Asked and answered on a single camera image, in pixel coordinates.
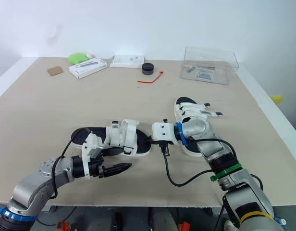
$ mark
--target yellow ring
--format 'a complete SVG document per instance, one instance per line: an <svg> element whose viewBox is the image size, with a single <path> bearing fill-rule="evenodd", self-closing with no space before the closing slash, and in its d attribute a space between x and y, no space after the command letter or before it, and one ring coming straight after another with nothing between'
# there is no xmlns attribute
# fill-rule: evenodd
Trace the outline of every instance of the yellow ring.
<svg viewBox="0 0 296 231"><path fill-rule="evenodd" d="M250 216L253 216L253 215L261 215L261 216L265 216L267 218L270 218L270 219L273 219L269 214L267 213L264 213L264 212L259 212L259 211L254 211L254 212L249 212L249 213L246 213L243 217L241 217L240 219L240 225L242 224L242 222L250 217Z"/></svg>

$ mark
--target red object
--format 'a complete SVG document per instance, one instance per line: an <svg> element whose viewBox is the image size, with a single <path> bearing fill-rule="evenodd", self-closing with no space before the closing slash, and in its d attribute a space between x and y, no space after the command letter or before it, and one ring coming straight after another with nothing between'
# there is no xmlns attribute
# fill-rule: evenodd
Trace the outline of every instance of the red object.
<svg viewBox="0 0 296 231"><path fill-rule="evenodd" d="M65 222L64 220L56 224L56 231L70 231L70 230L71 230L71 227L69 223Z"/></svg>
<svg viewBox="0 0 296 231"><path fill-rule="evenodd" d="M163 75L163 72L162 72L162 71L160 71L159 76L158 76L154 81L152 81L152 82L145 82L145 81L138 81L138 82L139 82L139 83L154 83L155 81L157 81L158 78L161 77L161 75Z"/></svg>
<svg viewBox="0 0 296 231"><path fill-rule="evenodd" d="M179 231L189 231L190 227L191 227L191 225L185 221L182 224L178 225Z"/></svg>

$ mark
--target black hockey puck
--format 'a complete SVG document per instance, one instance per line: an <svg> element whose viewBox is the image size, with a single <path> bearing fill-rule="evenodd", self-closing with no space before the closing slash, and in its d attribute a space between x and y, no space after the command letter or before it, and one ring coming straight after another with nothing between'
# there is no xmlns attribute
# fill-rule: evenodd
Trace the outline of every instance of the black hockey puck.
<svg viewBox="0 0 296 231"><path fill-rule="evenodd" d="M151 63L144 63L142 65L142 73L146 76L153 74L153 64Z"/></svg>

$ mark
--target yellow object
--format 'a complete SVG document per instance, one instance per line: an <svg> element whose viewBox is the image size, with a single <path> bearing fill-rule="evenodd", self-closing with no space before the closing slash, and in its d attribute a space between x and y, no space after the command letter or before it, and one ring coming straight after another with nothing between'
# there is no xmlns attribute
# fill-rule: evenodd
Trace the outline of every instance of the yellow object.
<svg viewBox="0 0 296 231"><path fill-rule="evenodd" d="M265 216L265 217L267 217L267 218L271 218L271 219L273 220L273 218L272 218L269 214L267 214L267 213L259 212L259 211L254 211L254 212L246 213L243 217L241 217L240 225L242 224L242 222L243 222L246 218L248 218L248 217L250 217L250 216L254 216L254 215Z"/></svg>
<svg viewBox="0 0 296 231"><path fill-rule="evenodd" d="M270 98L273 100L273 102L275 104L279 104L283 100L283 98L281 96L271 96L270 95Z"/></svg>

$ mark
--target white wall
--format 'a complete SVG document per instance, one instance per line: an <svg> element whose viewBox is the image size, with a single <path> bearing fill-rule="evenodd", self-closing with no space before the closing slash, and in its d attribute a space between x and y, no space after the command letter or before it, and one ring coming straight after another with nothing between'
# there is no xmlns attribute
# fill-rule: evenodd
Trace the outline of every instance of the white wall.
<svg viewBox="0 0 296 231"><path fill-rule="evenodd" d="M0 0L0 38L21 56L90 51L181 60L234 51L296 127L296 0Z"/></svg>
<svg viewBox="0 0 296 231"><path fill-rule="evenodd" d="M0 6L0 21L3 18L4 10ZM15 44L9 43L8 39L1 33L3 27L4 24L0 22L0 76L21 58Z"/></svg>

